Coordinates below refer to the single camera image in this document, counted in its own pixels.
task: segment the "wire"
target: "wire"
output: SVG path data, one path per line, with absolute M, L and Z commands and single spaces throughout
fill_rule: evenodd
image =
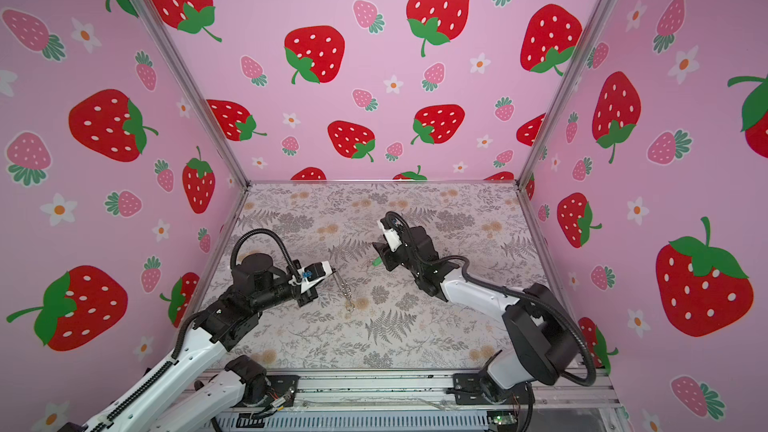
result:
M 584 386 L 589 387 L 590 385 L 594 384 L 594 380 L 597 377 L 597 372 L 594 368 L 594 362 L 592 361 L 592 357 L 590 355 L 589 348 L 587 347 L 587 341 L 584 339 L 584 336 L 581 333 L 581 330 L 579 330 L 579 327 L 573 322 L 573 320 L 568 317 L 565 314 L 562 314 L 559 310 L 552 307 L 547 302 L 544 302 L 540 298 L 536 297 L 535 295 L 528 294 L 526 292 L 518 292 L 515 290 L 512 290 L 510 288 L 506 288 L 501 285 L 492 284 L 490 282 L 485 282 L 483 280 L 480 280 L 479 278 L 474 278 L 469 274 L 469 259 L 464 257 L 463 255 L 447 255 L 443 258 L 440 258 L 436 261 L 427 261 L 418 253 L 418 248 L 415 246 L 416 240 L 413 238 L 413 234 L 411 233 L 411 229 L 408 226 L 408 222 L 400 216 L 397 212 L 388 212 L 384 216 L 384 220 L 387 222 L 385 225 L 389 225 L 391 228 L 396 228 L 398 230 L 401 230 L 403 234 L 405 234 L 408 237 L 408 241 L 410 242 L 410 246 L 413 249 L 414 255 L 416 256 L 416 259 L 427 265 L 440 265 L 444 262 L 451 261 L 451 260 L 458 260 L 462 262 L 462 276 L 464 277 L 464 280 L 471 284 L 479 285 L 480 287 L 488 288 L 490 290 L 493 290 L 495 292 L 499 292 L 500 294 L 504 295 L 510 295 L 512 297 L 519 298 L 521 300 L 525 300 L 528 302 L 531 302 L 533 304 L 538 305 L 543 310 L 549 312 L 552 317 L 554 317 L 554 320 L 560 323 L 562 328 L 566 329 L 575 339 L 576 345 L 578 346 L 579 353 L 581 354 L 582 359 L 584 360 L 584 366 L 587 368 L 587 377 L 581 378 L 577 375 L 573 375 L 570 372 L 563 371 L 561 376 L 565 377 L 566 379 L 570 380 L 571 382 Z

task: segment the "floral patterned tablecloth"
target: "floral patterned tablecloth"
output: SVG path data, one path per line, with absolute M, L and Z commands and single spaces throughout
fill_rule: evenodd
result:
M 252 187 L 234 234 L 206 290 L 203 307 L 231 283 L 234 242 L 252 228 L 274 230 L 302 264 L 330 260 L 352 289 L 345 309 L 332 278 L 305 307 L 284 303 L 216 367 L 248 354 L 267 368 L 474 368 L 509 344 L 501 322 L 432 298 L 403 267 L 374 266 L 370 245 L 381 241 L 376 221 L 388 210 L 424 226 L 440 254 L 465 254 L 470 272 L 509 286 L 546 284 L 514 188 L 506 184 L 364 183 L 259 184 Z M 277 246 L 257 235 L 240 250 L 272 255 Z

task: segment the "white flower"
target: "white flower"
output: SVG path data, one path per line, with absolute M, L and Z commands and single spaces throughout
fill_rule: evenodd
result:
M 72 38 L 82 42 L 88 53 L 94 51 L 94 47 L 101 47 L 101 42 L 94 35 L 94 27 L 92 24 L 80 24 L 80 21 L 72 17 L 72 25 L 74 30 L 72 31 Z
M 296 114 L 283 114 L 283 123 L 288 124 L 291 129 L 296 128 L 296 124 L 301 124 L 301 120 L 296 118 Z
M 34 432 L 57 432 L 67 423 L 67 408 L 69 408 L 69 400 L 60 405 L 48 402 L 48 405 L 45 406 L 45 416 L 35 422 L 31 430 Z
M 163 240 L 164 238 L 170 238 L 170 236 L 168 235 L 169 230 L 170 230 L 170 224 L 163 222 L 162 218 L 158 220 L 157 227 L 152 227 L 152 233 L 157 235 L 155 237 L 155 240 L 158 242 Z
M 386 92 L 394 92 L 399 94 L 400 93 L 400 87 L 402 87 L 402 82 L 398 81 L 397 77 L 392 76 L 390 80 L 385 80 L 384 85 L 386 86 Z
M 10 70 L 0 70 L 0 93 L 8 97 L 13 97 L 11 82 L 17 78 L 18 76 Z
M 152 341 L 154 337 L 142 337 L 139 346 L 134 349 L 134 355 L 139 357 L 139 362 L 144 360 L 145 355 L 152 353 Z
M 634 202 L 627 202 L 629 207 L 629 213 L 627 214 L 627 220 L 634 220 L 639 226 L 643 225 L 643 217 L 648 215 L 648 207 L 643 207 L 643 198 L 638 197 L 638 200 Z
M 698 52 L 699 46 L 695 46 L 688 53 L 678 51 L 675 55 L 675 65 L 667 72 L 667 75 L 670 77 L 677 76 L 677 83 L 683 83 L 686 75 L 699 69 L 699 63 L 694 60 Z
M 638 3 L 634 5 L 634 8 L 629 11 L 627 14 L 627 30 L 625 32 L 629 32 L 630 29 L 637 29 L 640 26 L 640 18 L 645 14 L 645 10 L 648 8 L 647 5 L 643 5 L 639 0 Z
M 491 64 L 490 59 L 485 58 L 485 53 L 481 53 L 477 59 L 470 59 L 469 63 L 472 64 L 472 68 L 469 72 L 485 73 L 485 67 Z
M 488 134 L 485 134 L 483 137 L 480 137 L 478 139 L 478 149 L 482 147 L 483 149 L 487 149 L 488 146 L 493 142 L 493 139 L 488 138 Z
M 631 309 L 627 309 L 627 312 L 629 312 L 627 327 L 633 328 L 634 331 L 638 332 L 638 337 L 643 338 L 643 331 L 650 330 L 648 322 L 643 320 L 643 311 L 632 312 Z
M 51 214 L 51 226 L 57 226 L 62 220 L 66 222 L 74 222 L 74 214 L 72 211 L 78 206 L 77 202 L 66 202 L 62 194 L 57 193 L 53 196 L 52 204 L 45 204 L 40 206 L 40 210 L 46 214 Z

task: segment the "strawberry print wallpaper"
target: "strawberry print wallpaper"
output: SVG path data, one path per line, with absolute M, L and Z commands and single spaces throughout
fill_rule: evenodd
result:
M 619 0 L 526 187 L 634 430 L 762 430 L 766 0 Z
M 595 1 L 152 3 L 259 181 L 518 176 Z
M 166 355 L 239 189 L 129 0 L 0 16 L 2 428 L 49 432 Z

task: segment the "pink strawberry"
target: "pink strawberry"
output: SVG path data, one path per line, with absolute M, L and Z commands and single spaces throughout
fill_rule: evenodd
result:
M 139 80 L 147 87 L 148 91 L 154 90 L 154 87 L 158 84 L 158 74 L 154 72 L 152 68 L 152 61 L 149 60 L 149 55 L 140 50 L 136 53 L 136 75 L 139 76 Z
M 144 271 L 141 273 L 141 287 L 144 291 L 150 293 L 158 286 L 160 281 L 160 260 L 155 257 L 149 257 L 144 264 Z
M 514 155 L 513 150 L 504 150 L 504 152 L 498 154 L 496 156 L 496 160 L 493 161 L 493 166 L 495 168 L 504 167 L 507 164 L 509 164 L 512 161 L 512 156 Z
M 379 14 L 375 5 L 364 0 L 355 0 L 352 10 L 355 12 L 357 25 L 363 29 L 368 29 L 371 34 L 378 34 L 384 30 L 384 16 Z
M 0 10 L 0 13 L 5 26 L 24 47 L 56 62 L 61 62 L 67 56 L 62 41 L 57 35 L 49 34 L 48 28 L 39 18 L 9 7 Z
M 402 144 L 400 142 L 393 142 L 386 148 L 386 159 L 390 162 L 394 162 L 402 155 Z
M 158 160 L 154 164 L 154 173 L 158 174 L 158 185 L 166 192 L 174 189 L 174 171 L 168 168 L 168 162 Z
M 648 147 L 648 160 L 662 166 L 668 166 L 673 160 L 680 160 L 685 157 L 690 152 L 690 144 L 693 141 L 685 130 L 678 130 L 674 135 L 667 131 Z
M 112 192 L 107 196 L 107 201 L 104 203 L 107 207 L 107 212 L 113 216 L 130 217 L 135 216 L 141 210 L 141 199 L 128 190 L 123 190 L 118 195 L 117 192 Z
M 352 98 L 360 109 L 365 109 L 368 112 L 379 108 L 379 103 L 367 90 L 354 89 L 352 91 Z
M 427 92 L 434 91 L 437 86 L 443 82 L 446 78 L 446 66 L 442 62 L 437 62 L 431 65 L 424 71 L 424 80 L 422 80 L 422 87 Z
M 685 21 L 685 0 L 672 0 L 659 18 L 654 38 L 654 52 L 662 53 L 674 42 L 674 34 Z
M 21 132 L 8 144 L 5 156 L 11 162 L 8 173 L 14 182 L 24 187 L 39 186 L 48 178 L 43 169 L 51 166 L 51 154 L 40 136 Z
M 497 119 L 506 122 L 512 118 L 513 113 L 514 105 L 509 97 L 502 97 L 496 101 L 496 112 L 494 112 L 494 115 L 496 115 Z
M 672 379 L 670 388 L 675 397 L 697 416 L 705 418 L 709 414 L 715 420 L 725 418 L 723 409 L 726 407 L 720 401 L 720 395 L 704 382 L 699 384 L 691 377 L 681 375 Z

